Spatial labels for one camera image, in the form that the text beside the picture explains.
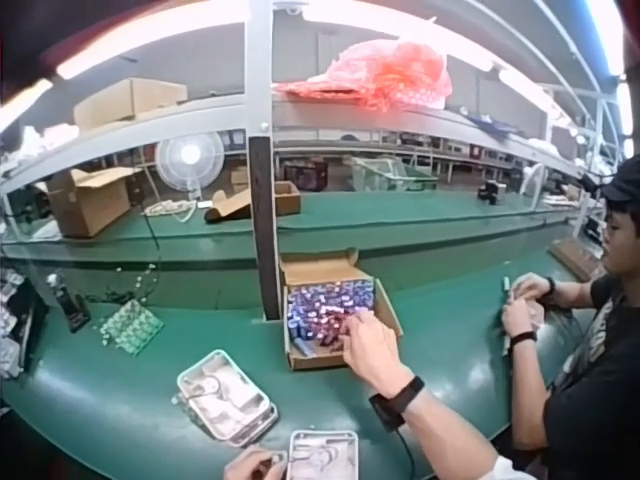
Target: workstation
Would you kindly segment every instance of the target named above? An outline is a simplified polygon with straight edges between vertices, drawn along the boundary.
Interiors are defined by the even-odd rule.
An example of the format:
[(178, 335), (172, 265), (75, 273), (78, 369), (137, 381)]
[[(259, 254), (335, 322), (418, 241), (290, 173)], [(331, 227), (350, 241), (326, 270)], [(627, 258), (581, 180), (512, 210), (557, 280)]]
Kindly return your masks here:
[[(259, 441), (288, 450), (297, 431), (353, 433), (360, 478), (408, 478), (414, 461), (416, 475), (428, 477), (418, 444), (405, 435), (408, 456), (378, 422), (367, 389), (341, 368), (331, 332), (292, 316), (295, 289), (338, 282), (348, 290), (338, 297), (386, 312), (379, 317), (429, 389), (497, 440), (509, 424), (504, 279), (529, 271), (579, 278), (567, 251), (593, 273), (598, 247), (581, 226), (599, 204), (582, 191), (585, 171), (572, 158), (498, 121), (454, 108), (372, 110), (274, 91), (271, 67), (258, 59), (271, 59), (271, 22), (290, 19), (282, 11), (271, 17), (262, 3), (249, 2), (254, 15), (240, 25), (245, 58), (255, 59), (245, 62), (243, 94), (189, 91), (148, 111), (129, 105), (132, 115), (81, 127), (5, 172), (3, 269), (26, 282), (4, 283), (28, 285), (47, 308), (32, 345), (22, 347), (26, 360), (9, 369), (16, 378), (3, 381), (4, 401), (107, 478), (211, 478), (238, 448)], [(269, 21), (254, 21), (267, 13)], [(599, 105), (595, 131), (606, 117)], [(599, 135), (589, 138), (599, 152)], [(204, 170), (193, 173), (201, 160)], [(16, 195), (25, 189), (26, 202)], [(68, 204), (56, 205), (60, 190), (88, 199), (82, 222)], [(119, 207), (105, 212), (107, 204)], [(327, 267), (323, 277), (322, 261), (336, 259), (350, 273), (336, 277), (339, 269)], [(301, 280), (305, 262), (314, 268)], [(538, 352), (547, 382), (590, 316), (546, 312)], [(309, 331), (313, 340), (304, 338)], [(207, 424), (206, 413), (193, 415), (202, 393), (188, 379), (211, 358), (262, 394), (268, 416), (242, 440)], [(213, 387), (202, 388), (208, 395)]]

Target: pink plastic bag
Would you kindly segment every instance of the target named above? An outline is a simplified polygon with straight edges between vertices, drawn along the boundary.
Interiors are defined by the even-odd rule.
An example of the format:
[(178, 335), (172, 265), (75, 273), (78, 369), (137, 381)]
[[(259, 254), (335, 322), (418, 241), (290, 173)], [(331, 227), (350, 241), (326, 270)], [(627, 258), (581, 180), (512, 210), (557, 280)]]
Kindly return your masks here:
[(303, 98), (357, 100), (370, 109), (443, 108), (452, 92), (446, 61), (431, 47), (405, 40), (373, 40), (340, 54), (327, 72), (277, 91)]

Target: wall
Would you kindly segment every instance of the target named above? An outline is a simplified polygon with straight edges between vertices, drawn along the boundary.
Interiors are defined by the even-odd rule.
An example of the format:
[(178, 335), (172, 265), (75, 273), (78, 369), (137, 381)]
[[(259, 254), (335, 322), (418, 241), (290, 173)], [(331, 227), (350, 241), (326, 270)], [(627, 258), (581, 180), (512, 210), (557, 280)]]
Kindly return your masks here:
[[(281, 12), (274, 27), (273, 79), (302, 80), (323, 72), (345, 48), (380, 38), (374, 32), (305, 22)], [(455, 58), (449, 58), (452, 106), (520, 128), (540, 137), (543, 114), (497, 79)], [(185, 83), (191, 96), (243, 89), (244, 29), (241, 25), (200, 30), (127, 52), (66, 82), (58, 82), (23, 117), (37, 129), (72, 121), (73, 106), (83, 98), (123, 78), (139, 76)]]

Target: green workbench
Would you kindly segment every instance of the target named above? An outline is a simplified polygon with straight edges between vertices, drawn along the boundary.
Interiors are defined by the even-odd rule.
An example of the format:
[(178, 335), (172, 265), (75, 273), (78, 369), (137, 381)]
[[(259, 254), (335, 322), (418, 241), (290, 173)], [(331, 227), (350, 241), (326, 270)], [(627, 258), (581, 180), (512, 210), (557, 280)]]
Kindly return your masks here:
[[(466, 255), (484, 254), (482, 248), (476, 245)], [(497, 328), (502, 277), (515, 278), (529, 270), (568, 277), (546, 252), (513, 258), (391, 294), (405, 330), (403, 359), (438, 397), (490, 438), (509, 421), (509, 364), (502, 357)], [(113, 310), (93, 306), (95, 317)], [(280, 322), (260, 320), (259, 309), (154, 312), (166, 327), (132, 358), (103, 347), (90, 326), (71, 335), (60, 312), (53, 311), (33, 373), (5, 384), (7, 401), (55, 445), (116, 480), (217, 479), (238, 451), (206, 436), (171, 404), (171, 397), (181, 371), (221, 348), (280, 410), (279, 422), (262, 439), (266, 447), (286, 449), (296, 429), (349, 429), (360, 438), (361, 478), (408, 475), (401, 444), (384, 432), (368, 406), (369, 392), (348, 370), (289, 371)], [(582, 326), (549, 316), (538, 342), (547, 380), (559, 373), (588, 316), (589, 312), (581, 314)], [(410, 440), (410, 445), (418, 473), (431, 473), (416, 442)]]

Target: sleeve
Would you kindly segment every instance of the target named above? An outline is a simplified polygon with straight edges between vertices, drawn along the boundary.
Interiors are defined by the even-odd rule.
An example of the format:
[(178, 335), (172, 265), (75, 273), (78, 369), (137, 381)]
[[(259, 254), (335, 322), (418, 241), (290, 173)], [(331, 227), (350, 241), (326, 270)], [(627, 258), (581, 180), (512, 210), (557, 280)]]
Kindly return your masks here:
[(613, 295), (615, 279), (611, 275), (603, 275), (591, 282), (591, 301), (596, 310), (600, 310)]
[(620, 347), (545, 403), (543, 421), (552, 455), (581, 458), (595, 454), (604, 439), (616, 438), (637, 415), (640, 342)]
[(528, 473), (514, 470), (509, 460), (504, 457), (498, 457), (493, 470), (479, 480), (535, 480), (535, 478)]

